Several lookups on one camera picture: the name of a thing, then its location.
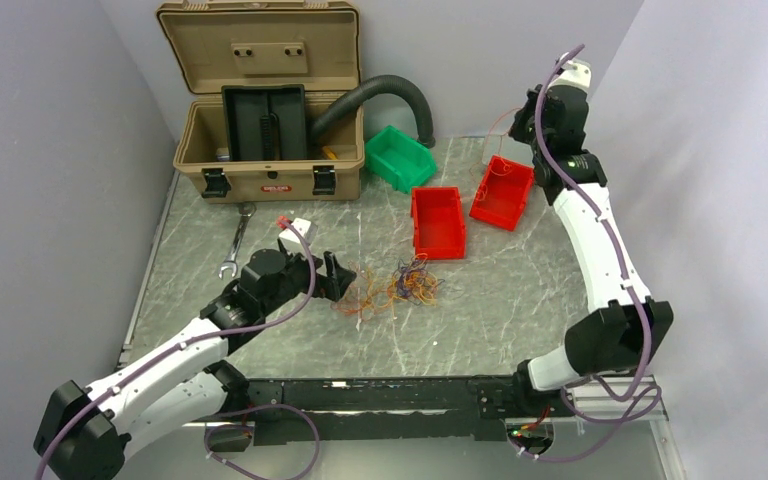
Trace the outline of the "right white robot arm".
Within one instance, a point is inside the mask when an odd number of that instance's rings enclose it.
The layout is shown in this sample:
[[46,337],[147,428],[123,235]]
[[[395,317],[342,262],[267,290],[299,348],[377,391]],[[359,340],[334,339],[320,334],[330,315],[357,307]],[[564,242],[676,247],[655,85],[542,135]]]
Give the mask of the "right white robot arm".
[[645,369],[673,324],[669,302],[655,300],[634,268],[610,205],[600,160],[584,148],[587,94],[573,86],[536,86],[515,115],[512,139],[533,151],[535,181],[567,232],[582,272],[588,314],[560,347],[518,367],[517,411],[534,415],[550,391],[593,374]]

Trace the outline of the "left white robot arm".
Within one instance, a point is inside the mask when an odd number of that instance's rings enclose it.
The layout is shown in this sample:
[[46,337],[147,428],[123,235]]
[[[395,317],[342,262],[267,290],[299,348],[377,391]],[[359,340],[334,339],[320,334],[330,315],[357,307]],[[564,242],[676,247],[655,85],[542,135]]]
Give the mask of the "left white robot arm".
[[249,380],[228,356],[313,298],[341,300],[356,277],[330,251],[316,256],[283,244],[256,251],[171,339],[105,378],[67,381],[52,392],[33,442],[36,478],[112,479],[134,454],[190,421],[239,417],[255,405]]

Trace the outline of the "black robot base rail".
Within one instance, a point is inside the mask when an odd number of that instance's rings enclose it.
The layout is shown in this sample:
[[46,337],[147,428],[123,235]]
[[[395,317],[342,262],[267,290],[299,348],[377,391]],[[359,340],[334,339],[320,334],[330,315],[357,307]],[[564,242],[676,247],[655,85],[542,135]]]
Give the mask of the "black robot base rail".
[[323,441],[466,437],[505,441],[525,424],[572,413],[558,391],[519,374],[348,379],[251,379],[210,421],[247,422],[257,446]]

